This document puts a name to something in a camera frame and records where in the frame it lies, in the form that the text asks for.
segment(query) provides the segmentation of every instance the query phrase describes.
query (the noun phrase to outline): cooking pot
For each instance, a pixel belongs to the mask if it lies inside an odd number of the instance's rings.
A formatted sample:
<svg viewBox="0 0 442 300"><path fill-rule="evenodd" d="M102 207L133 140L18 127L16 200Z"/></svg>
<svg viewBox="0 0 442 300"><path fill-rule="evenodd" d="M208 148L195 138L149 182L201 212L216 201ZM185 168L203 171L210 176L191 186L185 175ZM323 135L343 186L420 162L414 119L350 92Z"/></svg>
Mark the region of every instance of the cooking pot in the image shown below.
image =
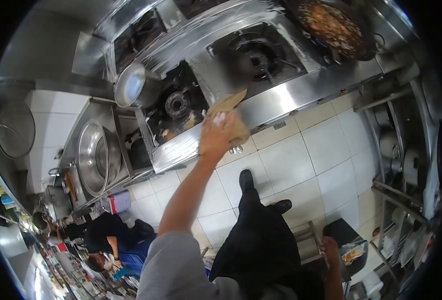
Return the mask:
<svg viewBox="0 0 442 300"><path fill-rule="evenodd" d="M140 63L130 64L119 76L114 88L118 106L148 108L158 101L163 90L161 79Z"/></svg>

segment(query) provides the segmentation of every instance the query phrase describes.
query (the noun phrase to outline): metal pipe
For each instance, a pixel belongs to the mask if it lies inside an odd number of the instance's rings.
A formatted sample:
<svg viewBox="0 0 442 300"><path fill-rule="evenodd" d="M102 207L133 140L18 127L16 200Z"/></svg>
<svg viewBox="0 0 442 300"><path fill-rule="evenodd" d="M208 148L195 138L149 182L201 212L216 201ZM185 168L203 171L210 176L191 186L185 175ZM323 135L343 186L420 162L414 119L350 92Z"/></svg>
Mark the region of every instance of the metal pipe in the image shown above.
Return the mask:
<svg viewBox="0 0 442 300"><path fill-rule="evenodd" d="M384 255L379 251L379 249L377 249L376 245L374 245L373 241L369 242L371 244L371 246L374 248L374 250L376 250L377 254L379 255L379 257L382 259L382 261L384 262L384 265L387 267L387 270L389 271L389 273L391 274L391 276L393 277L394 282L396 283L396 285L399 287L399 281L398 278L396 277L396 274L394 274L391 266L389 265L389 263L387 262L387 260L385 259Z"/></svg>
<svg viewBox="0 0 442 300"><path fill-rule="evenodd" d="M386 98L374 101L373 103L369 103L369 104L361 106L361 107L355 107L354 108L354 112L365 111L367 109L373 108L374 106L378 106L378 105L386 103L388 101L392 101L392 100L401 98L401 97L403 97L405 95L408 95L410 93L412 93L412 89L410 87L405 87L405 88L403 88L402 90L400 90L398 92L394 92L394 93L390 94Z"/></svg>
<svg viewBox="0 0 442 300"><path fill-rule="evenodd" d="M411 214L414 218L416 218L416 220L420 221L422 223L422 225L427 226L428 228L431 228L431 224L429 223L429 221L423 216L421 215L419 212L413 210L412 208L410 208L409 206L407 206L406 204L403 203L403 201L394 198L391 195L387 195L383 190L381 190L379 187L377 186L373 186L371 187L371 190L373 192L375 192L376 194L379 194L383 197L383 199L397 205L398 207L404 209L407 213Z"/></svg>

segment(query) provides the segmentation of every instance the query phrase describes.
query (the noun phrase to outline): floor tile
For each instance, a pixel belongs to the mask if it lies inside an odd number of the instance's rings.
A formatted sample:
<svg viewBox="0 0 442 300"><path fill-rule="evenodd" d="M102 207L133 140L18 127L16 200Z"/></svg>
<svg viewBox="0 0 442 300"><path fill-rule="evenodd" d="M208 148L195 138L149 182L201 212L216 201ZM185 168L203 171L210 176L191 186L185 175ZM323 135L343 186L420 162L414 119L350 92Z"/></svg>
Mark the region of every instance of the floor tile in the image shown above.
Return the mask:
<svg viewBox="0 0 442 300"><path fill-rule="evenodd" d="M302 137L306 142L316 175L351 156L337 116L304 130Z"/></svg>
<svg viewBox="0 0 442 300"><path fill-rule="evenodd" d="M352 157L352 166L354 168L354 176L356 177L358 195L361 195L366 190L371 189L373 178L380 173L376 150L373 147L367 147L360 153L357 153Z"/></svg>
<svg viewBox="0 0 442 300"><path fill-rule="evenodd" d="M257 151L256 145L254 144L253 138L249 137L249 139L246 141L246 143L242 144L242 152L239 154L231 154L229 152L226 152L224 156L221 158L221 160L218 162L216 167L220 167L226 164L229 164L232 161L235 161L236 159L241 159L243 157L248 156L251 153L254 153Z"/></svg>
<svg viewBox="0 0 442 300"><path fill-rule="evenodd" d="M149 181L151 181L151 185L153 186L153 190L155 192L162 191L181 183L176 171L169 171L164 174L159 174L156 177L151 178Z"/></svg>
<svg viewBox="0 0 442 300"><path fill-rule="evenodd" d="M318 236L322 239L323 238L323 229L326 226L326 217L325 217L325 215L317 217L316 219L314 219L312 221L313 221L313 225L314 225L314 230L316 231ZM296 234L296 232L303 231L303 230L305 230L308 227L309 227L309 224L308 223L304 223L302 225L299 225L299 226L291 228L291 232L293 234Z"/></svg>
<svg viewBox="0 0 442 300"><path fill-rule="evenodd" d="M221 247L238 219L232 209L198 218L213 248Z"/></svg>
<svg viewBox="0 0 442 300"><path fill-rule="evenodd" d="M357 199L358 190L350 159L318 175L317 181L326 213L346 204L353 198Z"/></svg>
<svg viewBox="0 0 442 300"><path fill-rule="evenodd" d="M271 126L252 135L256 148L261 150L299 132L299 127L297 126L296 120L293 117L289 118L285 122L286 125L279 129L274 129L274 127Z"/></svg>
<svg viewBox="0 0 442 300"><path fill-rule="evenodd" d="M232 210L234 211L234 214L236 215L236 218L239 219L239 207L234 207Z"/></svg>
<svg viewBox="0 0 442 300"><path fill-rule="evenodd" d="M131 202L136 202L136 197L134 197L133 190L128 189L129 191L129 198L131 198Z"/></svg>
<svg viewBox="0 0 442 300"><path fill-rule="evenodd" d="M188 177L189 173L194 169L194 166L196 165L196 163L197 163L197 160L194 161L194 162L192 162L192 163L190 163L190 164L187 164L187 165L186 165L186 168L176 170L176 173L178 173L178 177L179 177L179 180L180 180L181 182L182 182L186 177Z"/></svg>
<svg viewBox="0 0 442 300"><path fill-rule="evenodd" d="M351 156L360 153L373 142L373 134L364 112L354 112L352 108L338 114L339 123L348 141Z"/></svg>
<svg viewBox="0 0 442 300"><path fill-rule="evenodd" d="M239 201L242 195L241 188L239 187L239 174L245 169L249 169L252 172L254 186L261 199L274 194L266 170L264 169L263 162L261 161L259 154L255 152L217 168L219 179L221 179L232 207L239 206Z"/></svg>
<svg viewBox="0 0 442 300"><path fill-rule="evenodd" d="M303 131L334 116L336 116L336 112L329 101L313 108L304 109L298 112L294 118L299 130Z"/></svg>
<svg viewBox="0 0 442 300"><path fill-rule="evenodd" d="M154 194L153 186L149 180L133 184L129 188L133 191L133 195L136 199L141 199Z"/></svg>
<svg viewBox="0 0 442 300"><path fill-rule="evenodd" d="M356 232L365 240L368 242L372 241L374 239L373 237L373 231L381 226L381 214L376 215L371 220L367 221L366 223L362 224Z"/></svg>
<svg viewBox="0 0 442 300"><path fill-rule="evenodd" d="M175 185L156 192L156 197L158 198L159 205L161 205L163 211L166 209L166 206L178 187L179 185Z"/></svg>
<svg viewBox="0 0 442 300"><path fill-rule="evenodd" d="M363 225L382 212L383 201L371 189L359 195L359 221Z"/></svg>
<svg viewBox="0 0 442 300"><path fill-rule="evenodd" d="M315 176L313 164L300 133L259 151L274 193Z"/></svg>
<svg viewBox="0 0 442 300"><path fill-rule="evenodd" d="M158 198L156 195L150 195L141 199L136 200L137 205L140 210L140 218L151 226L158 226L163 209L159 205Z"/></svg>
<svg viewBox="0 0 442 300"><path fill-rule="evenodd" d="M358 273L351 276L351 284L360 282L368 273L373 272L382 263L383 260L380 258L379 254L377 254L372 245L369 245L366 265Z"/></svg>
<svg viewBox="0 0 442 300"><path fill-rule="evenodd" d="M332 212L326 213L326 223L344 219L354 230L359 228L359 203L357 197Z"/></svg>
<svg viewBox="0 0 442 300"><path fill-rule="evenodd" d="M199 206L198 217L208 216L232 208L228 196L224 191L218 172L214 170L204 191L203 200Z"/></svg>
<svg viewBox="0 0 442 300"><path fill-rule="evenodd" d="M193 233L193 237L199 243L200 249L205 249L206 247L213 248L206 237L206 233L204 233L204 230L197 219L194 220L194 223L191 226L191 232Z"/></svg>
<svg viewBox="0 0 442 300"><path fill-rule="evenodd" d="M361 94L359 90L356 90L331 100L331 104L334 107L334 111L338 114L358 104L360 100Z"/></svg>
<svg viewBox="0 0 442 300"><path fill-rule="evenodd" d="M283 214L289 228L305 224L324 214L323 201L315 177L264 198L261 203L269 205L284 199L289 199L292 202L291 209Z"/></svg>

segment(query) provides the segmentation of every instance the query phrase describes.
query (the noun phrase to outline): black pants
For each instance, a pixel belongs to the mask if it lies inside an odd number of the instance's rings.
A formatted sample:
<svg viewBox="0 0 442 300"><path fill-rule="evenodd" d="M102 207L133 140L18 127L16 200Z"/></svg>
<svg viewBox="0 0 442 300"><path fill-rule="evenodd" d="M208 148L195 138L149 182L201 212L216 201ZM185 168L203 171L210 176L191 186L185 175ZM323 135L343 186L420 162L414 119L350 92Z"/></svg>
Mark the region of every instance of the black pants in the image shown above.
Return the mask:
<svg viewBox="0 0 442 300"><path fill-rule="evenodd" d="M255 189L239 202L239 218L214 260L210 281L235 279L248 299L258 299L266 286L292 288L301 299L322 299L323 283L303 271L296 240L282 215L264 206Z"/></svg>

